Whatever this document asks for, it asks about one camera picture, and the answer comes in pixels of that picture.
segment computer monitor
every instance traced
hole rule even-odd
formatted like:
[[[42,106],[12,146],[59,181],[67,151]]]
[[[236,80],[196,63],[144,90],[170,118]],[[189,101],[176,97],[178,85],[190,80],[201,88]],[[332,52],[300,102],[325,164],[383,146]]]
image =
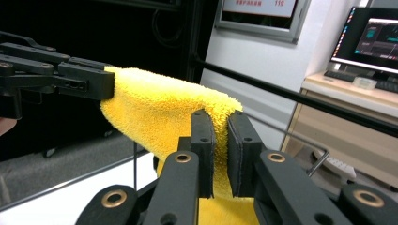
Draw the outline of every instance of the computer monitor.
[[[398,78],[398,8],[351,8],[330,62]]]

